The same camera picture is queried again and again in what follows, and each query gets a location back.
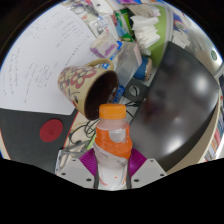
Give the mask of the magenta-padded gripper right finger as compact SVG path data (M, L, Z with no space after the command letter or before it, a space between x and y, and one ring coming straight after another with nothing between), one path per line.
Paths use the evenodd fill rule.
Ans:
M166 172L155 159L147 159L138 150L132 149L128 161L128 189L144 187L165 176Z

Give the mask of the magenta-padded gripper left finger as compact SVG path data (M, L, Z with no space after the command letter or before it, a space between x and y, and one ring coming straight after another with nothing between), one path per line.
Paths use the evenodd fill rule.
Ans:
M60 150L55 174L84 188L97 189L99 184L98 164L93 149L86 152Z

